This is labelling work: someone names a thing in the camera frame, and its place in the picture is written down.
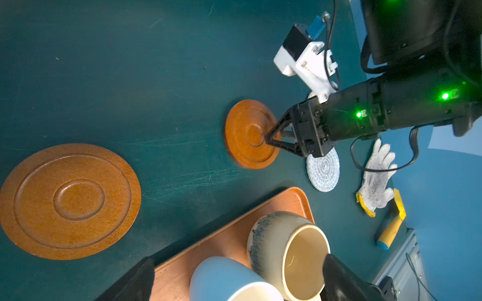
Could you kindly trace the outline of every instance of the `round wooden coaster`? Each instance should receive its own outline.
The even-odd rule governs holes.
[[[231,157],[242,167],[265,168],[280,152],[265,142],[265,135],[276,124],[273,113],[259,101],[247,99],[230,110],[224,126],[224,142]]]
[[[63,144],[10,173],[0,192],[0,223],[30,254],[77,259],[118,241],[140,205],[139,180],[124,159],[95,145]]]

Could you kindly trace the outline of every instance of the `yellow tool handle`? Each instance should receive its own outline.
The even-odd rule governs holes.
[[[400,216],[395,217],[390,225],[383,231],[382,235],[380,238],[376,241],[376,244],[384,249],[388,250],[395,239],[395,236],[397,236],[398,230],[400,229],[400,226],[402,225],[403,220],[401,219]]]

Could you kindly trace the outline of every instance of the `brown plastic tray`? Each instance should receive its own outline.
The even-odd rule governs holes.
[[[188,301],[194,270],[211,256],[229,257],[250,267],[246,253],[249,232],[260,217],[276,211],[292,212],[314,222],[303,190],[288,188],[157,266],[150,301]]]

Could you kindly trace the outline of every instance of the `knitted work glove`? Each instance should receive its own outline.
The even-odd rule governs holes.
[[[397,164],[390,165],[395,159],[395,153],[389,152],[390,145],[384,144],[381,146],[381,144],[380,139],[375,141],[373,153],[366,163],[366,168],[373,170],[397,168]],[[388,201],[393,199],[393,189],[387,188],[387,183],[394,173],[395,171],[365,171],[363,174],[363,182],[356,197],[357,202],[370,217],[375,217],[375,208],[383,208],[387,205]]]

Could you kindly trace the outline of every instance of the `cup rim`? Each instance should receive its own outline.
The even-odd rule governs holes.
[[[238,289],[236,292],[234,292],[234,294],[231,295],[231,297],[228,299],[228,301],[233,301],[234,298],[236,298],[239,294],[241,294],[242,292],[244,292],[245,290],[249,289],[249,288],[252,288],[252,287],[255,287],[255,286],[261,286],[261,287],[266,287],[266,288],[271,288],[273,289],[275,292],[278,293],[278,296],[276,296],[275,300],[278,299],[279,301],[282,301],[283,300],[283,296],[281,295],[280,291],[278,291],[278,289],[276,287],[274,287],[274,285],[268,283],[268,282],[264,282],[264,281],[256,281],[256,282],[251,282],[251,283],[248,283],[247,285],[241,287],[240,289]]]
[[[283,282],[283,289],[284,291],[286,292],[286,294],[288,295],[288,297],[290,297],[290,299],[292,301],[309,301],[313,298],[316,297],[316,295],[319,295],[321,293],[321,291],[324,289],[325,287],[325,284],[323,283],[321,289],[319,292],[317,292],[316,294],[314,294],[313,296],[311,296],[310,298],[308,299],[298,299],[297,297],[293,296],[293,294],[290,292],[290,290],[288,289],[288,285],[286,284],[286,278],[284,276],[284,264],[286,263],[286,255],[288,253],[288,249],[291,245],[291,242],[293,241],[293,239],[295,238],[295,236],[300,233],[301,231],[305,230],[305,229],[308,229],[308,228],[312,228],[312,229],[315,229],[317,230],[324,238],[324,241],[326,242],[326,246],[328,247],[328,254],[331,254],[331,250],[330,250],[330,243],[328,242],[328,239],[326,238],[326,235],[325,233],[315,224],[312,224],[312,223],[306,223],[306,224],[303,224],[299,227],[297,227],[291,234],[290,234],[290,238],[288,239],[288,241],[286,242],[286,246],[284,247],[284,253],[283,253],[283,262],[281,264],[281,281]]]

